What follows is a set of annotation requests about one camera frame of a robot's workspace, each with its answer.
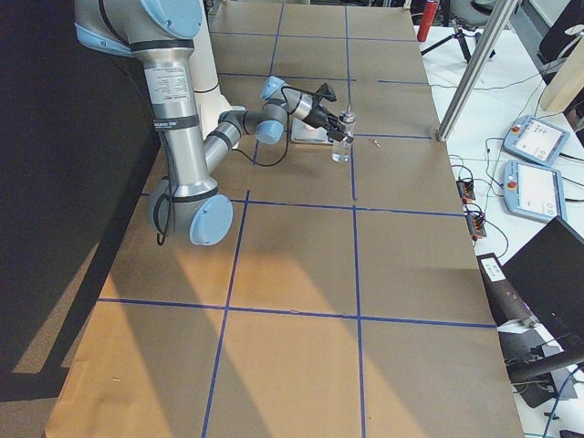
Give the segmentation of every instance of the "red cylinder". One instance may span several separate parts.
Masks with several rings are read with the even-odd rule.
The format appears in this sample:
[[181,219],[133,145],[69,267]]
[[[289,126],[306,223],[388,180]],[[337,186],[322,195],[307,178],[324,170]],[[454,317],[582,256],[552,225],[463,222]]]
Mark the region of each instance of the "red cylinder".
[[430,31],[430,26],[434,21],[437,10],[438,0],[426,0],[426,7],[423,9],[422,22],[418,29],[418,41],[421,43],[423,43],[426,40],[426,37],[428,37],[428,32]]

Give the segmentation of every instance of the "robotic arm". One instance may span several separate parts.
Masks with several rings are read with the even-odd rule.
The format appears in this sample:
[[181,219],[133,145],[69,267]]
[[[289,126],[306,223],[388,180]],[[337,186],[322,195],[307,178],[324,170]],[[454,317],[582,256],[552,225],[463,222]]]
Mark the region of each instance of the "robotic arm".
[[214,245],[224,238],[233,207],[218,194],[210,172],[243,135],[255,134],[259,141],[274,144],[291,115],[325,128],[333,140],[352,141],[320,103],[336,100],[327,84],[311,93],[275,77],[262,90],[266,104],[261,110],[224,112],[204,141],[189,68],[193,38],[204,21],[199,0],[76,0],[75,7],[82,45],[135,57],[144,66],[169,172],[148,200],[147,214],[159,244],[170,234],[195,245]]

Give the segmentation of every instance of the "black wall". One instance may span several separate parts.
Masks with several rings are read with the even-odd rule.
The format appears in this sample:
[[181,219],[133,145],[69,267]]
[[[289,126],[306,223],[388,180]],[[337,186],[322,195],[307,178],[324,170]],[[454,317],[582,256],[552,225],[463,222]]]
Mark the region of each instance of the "black wall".
[[0,5],[0,379],[90,249],[123,232],[158,149],[119,70],[147,96],[140,64],[82,47],[74,20],[73,0]]

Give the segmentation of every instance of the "white desk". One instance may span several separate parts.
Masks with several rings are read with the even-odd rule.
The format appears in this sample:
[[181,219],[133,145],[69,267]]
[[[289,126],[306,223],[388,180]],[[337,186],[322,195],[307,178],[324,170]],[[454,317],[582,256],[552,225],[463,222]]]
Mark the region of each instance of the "white desk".
[[[429,47],[453,32],[454,30],[451,28],[433,27],[428,40],[421,44],[421,49]],[[475,42],[472,38],[467,38],[467,42],[471,51],[473,51]],[[537,74],[536,67],[523,48],[519,38],[512,31],[504,31],[499,38],[495,51],[496,55],[485,66],[481,77],[475,85],[476,88],[503,87]],[[463,54],[456,40],[428,53],[424,57],[424,65],[429,83],[443,86],[457,85],[466,68]],[[511,124],[520,114],[534,114],[538,98],[544,87],[541,77],[536,76],[507,89],[474,91],[464,107],[453,134],[448,139],[449,153],[460,156],[464,160],[464,165],[473,172],[475,178],[488,180],[485,173],[487,165],[485,140],[489,137],[505,137]],[[434,86],[432,91],[438,116],[442,119],[450,104],[455,88],[448,89]],[[538,116],[548,114],[541,108],[537,111]],[[547,118],[547,121],[570,131],[572,134],[563,152],[584,158],[584,149],[582,149],[579,140],[569,127],[566,118],[559,114]],[[501,141],[489,141],[491,174],[493,174],[495,162],[499,156],[500,145]],[[495,177],[498,181],[501,181],[505,163],[514,158],[505,152],[500,154],[500,160],[495,172]],[[451,157],[451,162],[452,164],[461,164],[460,159],[455,157]],[[570,162],[559,157],[553,167],[559,169],[563,176],[584,183],[583,164]],[[459,171],[459,168],[454,168],[454,175],[457,176]],[[475,183],[476,203],[484,209],[486,207],[487,219],[501,228],[509,239],[509,248],[505,255],[500,258],[501,262],[504,263],[529,241],[544,224],[509,214],[503,199],[492,194],[487,203],[487,189],[488,185],[485,182]],[[568,198],[584,198],[584,190],[570,182],[564,182],[564,190]],[[568,203],[567,208],[568,223],[581,235],[584,235],[584,204]],[[486,226],[486,232],[487,238],[477,242],[474,249],[475,252],[478,255],[490,252],[497,255],[502,254],[506,246],[504,237],[490,225]],[[547,333],[543,336],[546,340],[550,339]],[[560,416],[560,420],[553,422],[547,434],[548,436],[557,437],[559,436],[558,431],[562,429],[584,432],[584,388],[582,386],[577,385],[576,387],[579,394],[577,401],[562,401],[559,404],[557,415]],[[530,409],[523,399],[516,395],[516,404],[526,436],[541,436],[547,419],[543,412],[551,410],[553,400],[544,403],[537,409]]]

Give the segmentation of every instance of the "device screen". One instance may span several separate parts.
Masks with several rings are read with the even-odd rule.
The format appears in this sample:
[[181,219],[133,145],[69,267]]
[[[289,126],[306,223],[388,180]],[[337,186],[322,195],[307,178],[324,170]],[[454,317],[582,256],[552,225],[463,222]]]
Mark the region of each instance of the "device screen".
[[558,215],[554,173],[537,167],[517,165],[519,207],[522,210],[554,217]]
[[561,130],[552,128],[538,120],[531,120],[517,141],[516,148],[545,161],[558,144],[561,136]]

